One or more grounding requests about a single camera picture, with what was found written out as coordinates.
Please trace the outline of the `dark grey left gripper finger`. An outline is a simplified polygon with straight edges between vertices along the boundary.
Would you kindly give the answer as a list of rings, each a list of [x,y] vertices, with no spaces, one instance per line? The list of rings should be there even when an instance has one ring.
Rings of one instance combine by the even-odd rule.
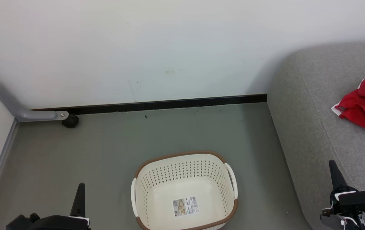
[[[86,217],[86,185],[84,183],[78,185],[70,216]]]

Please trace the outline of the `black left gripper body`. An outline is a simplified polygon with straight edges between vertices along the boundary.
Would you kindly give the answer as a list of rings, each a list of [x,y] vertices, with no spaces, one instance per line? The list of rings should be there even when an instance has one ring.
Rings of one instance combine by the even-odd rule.
[[[37,221],[38,230],[89,230],[86,217],[53,215]]]

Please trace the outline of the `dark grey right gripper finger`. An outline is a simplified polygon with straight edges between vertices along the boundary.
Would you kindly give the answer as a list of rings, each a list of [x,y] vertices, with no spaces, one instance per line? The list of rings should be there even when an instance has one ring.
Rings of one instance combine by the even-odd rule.
[[[347,182],[334,160],[329,160],[329,168],[333,190],[340,189],[341,187],[347,187]]]

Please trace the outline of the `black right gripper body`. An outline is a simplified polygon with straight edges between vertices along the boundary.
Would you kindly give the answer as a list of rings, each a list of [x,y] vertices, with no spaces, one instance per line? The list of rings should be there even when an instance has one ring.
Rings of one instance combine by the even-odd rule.
[[[331,215],[358,220],[365,213],[365,191],[359,192],[352,187],[338,187],[330,194],[330,208],[322,210],[322,217]]]

